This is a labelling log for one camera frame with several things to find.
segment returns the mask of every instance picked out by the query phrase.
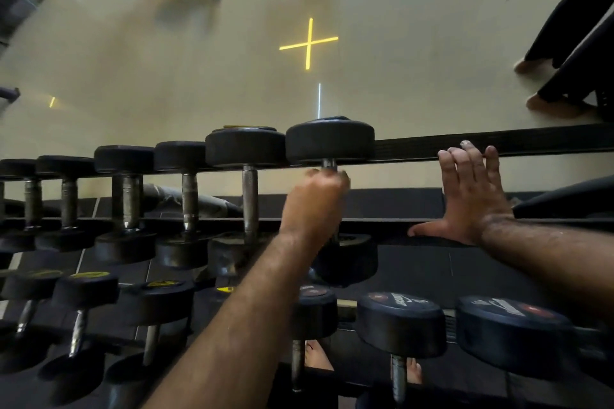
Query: person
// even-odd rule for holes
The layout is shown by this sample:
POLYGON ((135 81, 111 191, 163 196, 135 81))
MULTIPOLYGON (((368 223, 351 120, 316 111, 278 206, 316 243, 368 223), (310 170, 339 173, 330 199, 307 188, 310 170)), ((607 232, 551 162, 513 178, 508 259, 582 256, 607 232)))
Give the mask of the person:
MULTIPOLYGON (((499 156, 470 142, 438 153, 446 195, 443 219, 410 236, 475 244, 497 260, 549 283, 614 324, 614 236, 514 219, 499 156)), ((344 172, 309 170, 287 196, 279 234, 196 338, 144 409, 265 407, 298 289, 337 230, 350 187, 344 172)))
POLYGON ((525 57, 514 66, 518 74, 531 72, 544 62, 551 62, 558 68, 556 74, 529 97, 528 109, 559 118, 575 118, 594 109, 584 103, 584 99, 596 91, 597 112, 603 120, 614 120, 614 105, 609 100, 610 72, 614 66, 611 55, 614 14, 591 33, 612 2, 614 0, 561 0, 557 5, 525 57))

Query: person in black pants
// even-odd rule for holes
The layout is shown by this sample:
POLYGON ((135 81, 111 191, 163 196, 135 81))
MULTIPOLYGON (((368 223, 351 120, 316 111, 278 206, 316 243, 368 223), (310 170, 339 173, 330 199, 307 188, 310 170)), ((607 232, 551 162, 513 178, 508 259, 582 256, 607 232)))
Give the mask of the person in black pants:
POLYGON ((525 57, 514 66, 519 74, 546 61, 559 69, 529 97, 528 109, 574 118, 593 108, 583 101, 596 91, 599 114, 605 120, 614 119, 614 105, 607 103, 614 92, 614 14, 591 33, 612 3, 614 0, 561 0, 556 6, 525 57))

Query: yellow label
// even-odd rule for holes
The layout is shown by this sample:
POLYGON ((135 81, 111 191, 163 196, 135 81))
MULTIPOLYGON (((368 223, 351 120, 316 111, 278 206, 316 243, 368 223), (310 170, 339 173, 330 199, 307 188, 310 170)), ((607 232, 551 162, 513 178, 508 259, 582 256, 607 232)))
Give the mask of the yellow label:
POLYGON ((61 270, 36 270, 35 272, 31 272, 30 276, 33 276, 35 278, 39 277, 39 276, 46 276, 46 275, 52 275, 52 274, 63 274, 64 272, 62 272, 61 270))
POLYGON ((71 275, 74 278, 101 278, 107 276, 109 272, 83 272, 82 274, 71 275))
POLYGON ((179 284, 179 281, 172 281, 172 280, 152 281, 150 283, 147 283, 147 286, 151 288, 163 288, 164 286, 171 286, 173 284, 179 284))

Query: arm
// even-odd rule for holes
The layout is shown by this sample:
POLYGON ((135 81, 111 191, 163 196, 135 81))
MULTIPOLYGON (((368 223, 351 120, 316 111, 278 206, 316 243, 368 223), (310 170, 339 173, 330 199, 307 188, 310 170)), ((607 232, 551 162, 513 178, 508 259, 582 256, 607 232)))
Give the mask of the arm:
POLYGON ((439 152, 444 218, 410 228, 409 235, 440 236, 479 245, 493 258, 592 306, 614 323, 614 236, 567 227, 525 224, 505 199, 499 155, 486 165, 470 142, 439 152))
POLYGON ((264 407, 301 281, 342 217, 345 173, 310 170, 279 234, 143 409, 264 407))

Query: floor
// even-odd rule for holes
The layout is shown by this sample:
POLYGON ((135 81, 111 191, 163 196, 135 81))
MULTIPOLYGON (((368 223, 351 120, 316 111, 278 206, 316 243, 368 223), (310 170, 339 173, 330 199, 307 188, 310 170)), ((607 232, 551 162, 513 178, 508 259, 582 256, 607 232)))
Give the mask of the floor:
MULTIPOLYGON (((289 126, 343 114, 378 139, 586 123, 524 101, 547 79, 511 70, 559 0, 46 0, 0 57, 0 156, 91 156, 102 144, 204 140, 225 124, 289 126), (314 44, 307 69, 306 42, 314 44)), ((609 154, 507 158, 508 190, 545 190, 614 173, 609 154)), ((298 170, 262 172, 286 192, 298 170)), ((352 167, 354 188, 437 187, 436 162, 352 167)), ((177 186, 179 176, 149 180, 177 186)), ((238 173, 207 174, 240 194, 238 173)), ((107 179, 81 195, 108 196, 107 179)), ((58 183, 46 182, 46 198, 58 183)), ((19 183, 7 196, 23 197, 19 183)))

